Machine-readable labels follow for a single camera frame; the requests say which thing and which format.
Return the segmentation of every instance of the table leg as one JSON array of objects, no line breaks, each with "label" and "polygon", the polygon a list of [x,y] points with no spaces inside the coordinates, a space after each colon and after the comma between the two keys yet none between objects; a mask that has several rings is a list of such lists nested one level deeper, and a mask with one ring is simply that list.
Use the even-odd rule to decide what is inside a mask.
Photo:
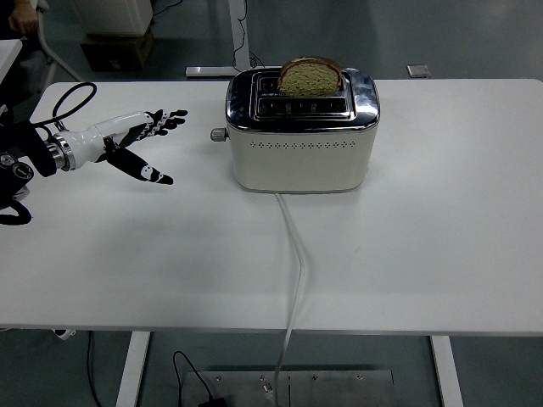
[{"label": "table leg", "polygon": [[430,340],[434,351],[435,370],[438,375],[442,405],[443,407],[463,407],[451,340],[445,336],[432,336]]},{"label": "table leg", "polygon": [[116,407],[136,407],[151,332],[133,332],[126,352]]},{"label": "table leg", "polygon": [[230,24],[232,25],[233,53],[236,53],[236,64],[233,66],[188,66],[185,69],[185,76],[189,77],[211,77],[211,76],[235,76],[242,70],[250,70],[249,59],[249,33],[247,32],[247,20],[245,15],[244,0],[228,0],[230,8]]}]

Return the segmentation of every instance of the white table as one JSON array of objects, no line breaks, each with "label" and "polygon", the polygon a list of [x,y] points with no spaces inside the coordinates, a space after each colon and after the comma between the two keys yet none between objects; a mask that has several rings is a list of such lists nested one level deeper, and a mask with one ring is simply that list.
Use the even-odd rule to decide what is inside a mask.
[{"label": "white table", "polygon": [[0,41],[0,82],[8,73],[22,47],[23,43],[20,40]]},{"label": "white table", "polygon": [[[32,121],[68,87],[51,86]],[[438,335],[449,350],[452,333],[540,336],[543,85],[377,87],[382,117],[362,186],[285,197],[308,263],[295,329]],[[37,176],[24,201],[32,222],[0,226],[0,326],[285,328],[297,260],[281,211],[272,195],[244,191],[227,143],[209,139],[224,126],[226,89],[98,84],[69,129],[139,109],[189,111],[169,136],[131,146],[176,183],[105,163]]]}]

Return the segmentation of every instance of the toaster slot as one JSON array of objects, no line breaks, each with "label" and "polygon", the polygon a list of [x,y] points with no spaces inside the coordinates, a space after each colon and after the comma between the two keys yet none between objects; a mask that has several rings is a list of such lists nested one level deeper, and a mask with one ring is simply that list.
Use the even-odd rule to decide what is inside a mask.
[{"label": "toaster slot", "polygon": [[260,78],[260,93],[276,93],[278,78]]},{"label": "toaster slot", "polygon": [[347,103],[343,98],[261,98],[257,108],[257,115],[260,117],[346,113]]}]

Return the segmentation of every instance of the toaster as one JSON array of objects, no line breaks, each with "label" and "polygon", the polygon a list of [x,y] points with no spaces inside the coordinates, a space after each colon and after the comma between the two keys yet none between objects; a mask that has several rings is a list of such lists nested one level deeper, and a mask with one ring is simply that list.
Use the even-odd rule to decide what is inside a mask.
[{"label": "toaster", "polygon": [[342,70],[331,96],[295,98],[277,90],[279,68],[246,70],[230,82],[226,128],[213,141],[230,139],[236,179],[257,192],[341,192],[358,187],[367,173],[379,122],[375,83]]}]

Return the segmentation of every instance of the toaster lever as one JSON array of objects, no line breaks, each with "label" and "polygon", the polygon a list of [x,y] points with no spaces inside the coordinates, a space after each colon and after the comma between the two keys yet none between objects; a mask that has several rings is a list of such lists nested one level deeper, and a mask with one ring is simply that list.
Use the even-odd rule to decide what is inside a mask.
[{"label": "toaster lever", "polygon": [[219,127],[211,131],[211,140],[214,142],[225,142],[228,137],[228,132],[225,127]]}]

